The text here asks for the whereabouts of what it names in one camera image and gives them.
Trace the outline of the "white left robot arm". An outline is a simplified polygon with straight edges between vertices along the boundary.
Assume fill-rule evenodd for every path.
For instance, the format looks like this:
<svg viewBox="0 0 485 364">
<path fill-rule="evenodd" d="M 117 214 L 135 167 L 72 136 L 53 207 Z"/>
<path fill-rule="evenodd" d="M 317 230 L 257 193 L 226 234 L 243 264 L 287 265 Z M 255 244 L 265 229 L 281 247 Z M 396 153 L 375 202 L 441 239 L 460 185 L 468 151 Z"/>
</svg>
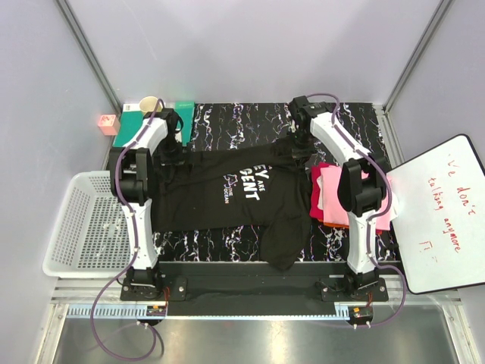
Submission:
<svg viewBox="0 0 485 364">
<path fill-rule="evenodd" d="M 147 300 L 156 300 L 164 289 L 152 241 L 156 168 L 183 163 L 183 146 L 176 138 L 182 128 L 182 118 L 159 99 L 143 113 L 142 126 L 130 141 L 109 152 L 111 192 L 121 204 L 130 244 L 130 260 L 122 271 L 124 289 L 138 291 Z"/>
</svg>

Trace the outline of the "black printed t-shirt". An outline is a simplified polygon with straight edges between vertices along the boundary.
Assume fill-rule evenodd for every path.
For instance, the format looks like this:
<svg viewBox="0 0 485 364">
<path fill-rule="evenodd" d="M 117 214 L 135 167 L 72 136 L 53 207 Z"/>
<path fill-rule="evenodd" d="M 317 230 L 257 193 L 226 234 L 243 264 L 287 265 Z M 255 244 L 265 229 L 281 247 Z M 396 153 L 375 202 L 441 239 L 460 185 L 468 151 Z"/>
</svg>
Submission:
<svg viewBox="0 0 485 364">
<path fill-rule="evenodd" d="M 311 182 L 284 137 L 244 149 L 191 152 L 159 172 L 152 229 L 260 226 L 261 260 L 287 270 L 310 239 Z"/>
</svg>

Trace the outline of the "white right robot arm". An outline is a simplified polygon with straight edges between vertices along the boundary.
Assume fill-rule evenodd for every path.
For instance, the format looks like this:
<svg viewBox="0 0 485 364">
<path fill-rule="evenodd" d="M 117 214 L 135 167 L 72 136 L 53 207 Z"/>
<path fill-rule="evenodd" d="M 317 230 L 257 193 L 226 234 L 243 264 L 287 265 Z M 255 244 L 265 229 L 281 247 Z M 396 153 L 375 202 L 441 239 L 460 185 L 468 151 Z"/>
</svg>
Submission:
<svg viewBox="0 0 485 364">
<path fill-rule="evenodd" d="M 342 168 L 337 188 L 340 205 L 349 219 L 349 254 L 343 291 L 351 300 L 362 300 L 378 285 L 376 258 L 377 218 L 392 206 L 390 183 L 384 161 L 363 147 L 338 120 L 340 101 L 335 106 L 311 102 L 297 96 L 288 108 L 295 130 L 291 133 L 293 153 L 301 158 L 313 139 L 322 142 Z"/>
</svg>

